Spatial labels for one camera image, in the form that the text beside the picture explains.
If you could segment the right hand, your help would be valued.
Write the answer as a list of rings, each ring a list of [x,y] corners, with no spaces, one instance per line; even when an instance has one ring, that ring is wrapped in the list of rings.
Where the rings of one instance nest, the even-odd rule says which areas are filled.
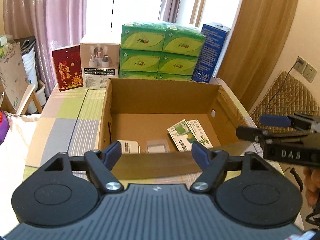
[[[320,172],[319,170],[311,170],[309,167],[305,167],[304,173],[304,185],[306,187],[306,200],[308,206],[312,207],[316,205],[319,198],[320,188]]]

